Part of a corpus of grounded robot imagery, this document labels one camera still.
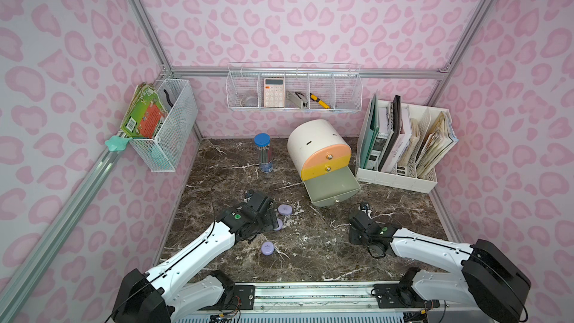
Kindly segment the white drawer cabinet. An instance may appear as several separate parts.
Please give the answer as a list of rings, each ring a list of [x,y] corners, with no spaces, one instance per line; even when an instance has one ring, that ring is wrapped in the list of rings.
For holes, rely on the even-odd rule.
[[[300,176],[303,163],[311,154],[335,144],[348,145],[329,121],[318,119],[294,129],[288,137],[287,149]]]

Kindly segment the orange top drawer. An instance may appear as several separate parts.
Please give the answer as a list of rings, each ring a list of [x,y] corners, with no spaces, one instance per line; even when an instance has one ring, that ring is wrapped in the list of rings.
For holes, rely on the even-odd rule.
[[[316,166],[328,166],[339,170],[348,166],[351,160],[351,148],[346,144],[335,144],[324,147],[311,154],[303,163],[302,169],[307,170]]]

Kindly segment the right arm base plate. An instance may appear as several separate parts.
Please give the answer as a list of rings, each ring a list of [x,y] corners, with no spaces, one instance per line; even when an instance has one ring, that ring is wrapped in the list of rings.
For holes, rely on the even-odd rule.
[[[402,284],[375,284],[370,291],[380,309],[421,309],[432,310],[441,307],[438,300],[423,300],[414,290]]]

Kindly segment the yellow drawer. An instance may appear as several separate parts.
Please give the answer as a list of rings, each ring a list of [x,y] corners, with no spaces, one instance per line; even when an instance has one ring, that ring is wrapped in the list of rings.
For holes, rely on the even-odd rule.
[[[300,170],[300,177],[303,181],[315,179],[319,176],[347,167],[350,160],[350,156],[333,157],[332,159],[327,157],[310,158],[303,164]]]

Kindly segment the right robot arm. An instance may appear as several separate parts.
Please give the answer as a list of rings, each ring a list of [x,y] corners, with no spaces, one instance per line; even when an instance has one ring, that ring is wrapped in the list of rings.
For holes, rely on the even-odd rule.
[[[380,306],[422,308],[454,302],[479,308],[496,322],[527,322],[526,301],[532,282],[492,242],[470,245],[420,235],[381,224],[363,208],[349,218],[351,244],[364,246],[376,258],[402,257],[435,267],[410,268],[397,284],[377,284],[371,293]]]

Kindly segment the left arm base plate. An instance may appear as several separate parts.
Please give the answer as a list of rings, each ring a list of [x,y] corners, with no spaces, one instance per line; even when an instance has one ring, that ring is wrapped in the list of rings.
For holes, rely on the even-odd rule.
[[[256,287],[254,285],[235,285],[226,290],[220,300],[203,310],[233,310],[237,307],[240,310],[253,310],[256,297]]]

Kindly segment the green bottom drawer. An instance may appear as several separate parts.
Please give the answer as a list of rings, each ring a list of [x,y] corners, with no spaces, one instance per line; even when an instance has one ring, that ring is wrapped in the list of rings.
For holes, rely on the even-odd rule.
[[[360,184],[348,166],[303,183],[312,205],[317,207],[333,206],[360,191]]]

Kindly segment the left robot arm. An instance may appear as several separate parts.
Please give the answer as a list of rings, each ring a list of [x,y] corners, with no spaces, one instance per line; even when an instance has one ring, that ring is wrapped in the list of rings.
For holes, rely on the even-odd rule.
[[[123,279],[109,316],[112,322],[177,322],[197,311],[216,310],[211,322],[229,322],[252,306],[254,292],[242,292],[223,272],[191,280],[211,261],[242,241],[279,227],[273,200],[248,190],[239,204],[221,212],[209,228],[170,259]]]

